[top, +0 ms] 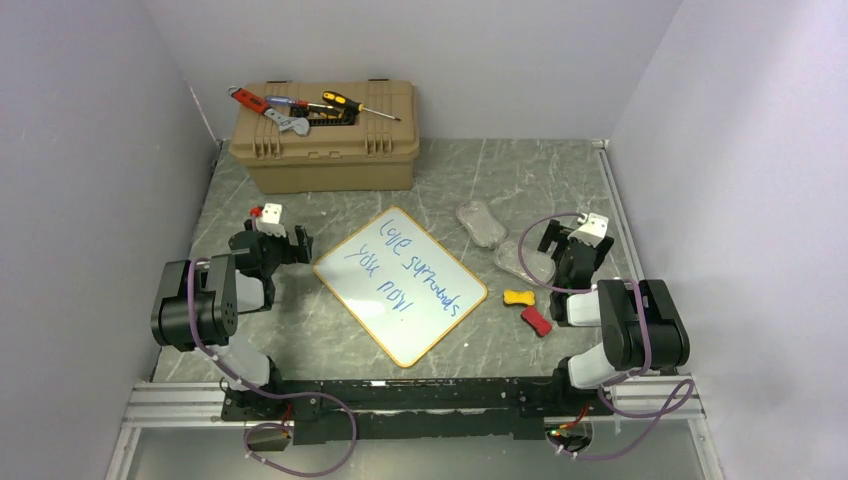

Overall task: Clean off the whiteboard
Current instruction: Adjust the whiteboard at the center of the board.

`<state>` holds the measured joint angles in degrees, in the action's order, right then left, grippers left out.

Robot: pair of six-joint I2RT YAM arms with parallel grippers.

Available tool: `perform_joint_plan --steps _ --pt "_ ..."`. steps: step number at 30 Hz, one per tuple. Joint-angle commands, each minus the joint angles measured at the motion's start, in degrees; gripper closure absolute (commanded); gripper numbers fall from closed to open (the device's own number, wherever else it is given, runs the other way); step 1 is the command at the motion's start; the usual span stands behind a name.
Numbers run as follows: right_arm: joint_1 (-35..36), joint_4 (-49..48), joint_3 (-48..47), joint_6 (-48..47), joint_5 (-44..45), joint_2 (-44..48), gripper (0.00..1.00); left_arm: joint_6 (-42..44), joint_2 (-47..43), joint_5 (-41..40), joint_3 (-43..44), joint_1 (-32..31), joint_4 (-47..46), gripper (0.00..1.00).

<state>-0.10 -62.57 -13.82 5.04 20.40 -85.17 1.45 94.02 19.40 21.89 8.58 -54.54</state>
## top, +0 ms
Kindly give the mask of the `red bone shaped eraser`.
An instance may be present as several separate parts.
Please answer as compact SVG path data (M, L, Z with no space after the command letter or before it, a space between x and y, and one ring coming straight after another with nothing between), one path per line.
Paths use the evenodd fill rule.
M544 338L552 331L551 323L534 306L526 306L521 311L520 318L539 338Z

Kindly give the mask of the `yellow framed whiteboard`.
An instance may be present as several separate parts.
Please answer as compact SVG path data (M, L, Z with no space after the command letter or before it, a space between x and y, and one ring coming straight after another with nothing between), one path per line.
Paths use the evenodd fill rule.
M415 365L488 296L486 285L399 207L330 249L313 271L401 368Z

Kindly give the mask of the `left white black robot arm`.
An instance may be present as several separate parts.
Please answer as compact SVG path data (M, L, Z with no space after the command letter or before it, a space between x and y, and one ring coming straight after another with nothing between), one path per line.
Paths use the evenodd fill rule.
M313 237L300 225L294 236L245 229L228 253L166 263L151 313L159 345L208 359L232 391L250 391L248 407L264 420L285 411L288 394L274 362L238 333L239 316L271 309L280 266L311 262Z

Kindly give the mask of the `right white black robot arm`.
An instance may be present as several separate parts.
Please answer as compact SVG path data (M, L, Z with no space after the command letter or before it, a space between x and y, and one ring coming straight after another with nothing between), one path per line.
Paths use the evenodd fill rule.
M560 326L596 327L600 342L560 361L552 375L551 401L574 415L590 391L619 377L645 370L675 368L688 361L688 334L662 280L595 281L615 240L608 220L591 214L575 228L548 221L537 250L552 250L549 313Z

